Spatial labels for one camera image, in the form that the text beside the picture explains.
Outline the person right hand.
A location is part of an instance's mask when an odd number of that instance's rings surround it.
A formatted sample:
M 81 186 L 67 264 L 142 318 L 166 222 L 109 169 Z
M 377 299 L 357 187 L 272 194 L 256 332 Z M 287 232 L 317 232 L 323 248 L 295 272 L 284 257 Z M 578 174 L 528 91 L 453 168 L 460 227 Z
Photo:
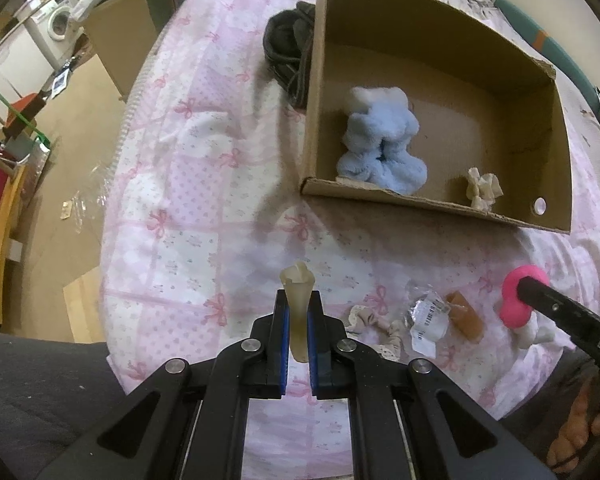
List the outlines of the person right hand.
M 567 420 L 559 428 L 546 454 L 546 464 L 555 474 L 570 474 L 581 461 L 588 441 L 600 438 L 600 412 L 588 416 L 592 400 L 592 378 L 581 387 L 571 405 Z

